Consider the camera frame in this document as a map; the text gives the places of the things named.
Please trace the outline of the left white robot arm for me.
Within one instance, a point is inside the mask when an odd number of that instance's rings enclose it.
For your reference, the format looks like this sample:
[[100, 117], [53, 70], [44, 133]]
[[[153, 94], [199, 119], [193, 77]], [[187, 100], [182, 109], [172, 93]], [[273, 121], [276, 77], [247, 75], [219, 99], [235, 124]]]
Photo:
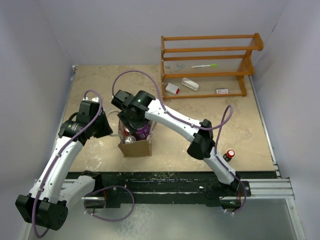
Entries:
[[102, 177], [91, 171], [82, 173], [66, 188], [62, 186], [87, 140], [112, 132], [99, 98], [85, 97], [78, 112], [61, 125], [54, 151], [39, 179], [27, 195], [20, 194], [15, 201], [25, 222], [57, 231], [83, 196], [101, 194]]

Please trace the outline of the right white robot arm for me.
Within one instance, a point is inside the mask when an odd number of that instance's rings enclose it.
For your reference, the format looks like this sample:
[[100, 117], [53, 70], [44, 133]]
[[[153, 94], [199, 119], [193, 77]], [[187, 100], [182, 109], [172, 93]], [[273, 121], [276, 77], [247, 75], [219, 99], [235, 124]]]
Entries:
[[233, 196], [240, 190], [236, 171], [217, 151], [209, 120], [195, 120], [166, 108], [161, 100], [143, 90], [136, 95], [119, 90], [113, 96], [111, 104], [120, 109], [118, 117], [130, 132], [134, 133], [148, 121], [153, 121], [180, 134], [190, 142], [188, 155], [204, 161], [210, 167], [226, 195]]

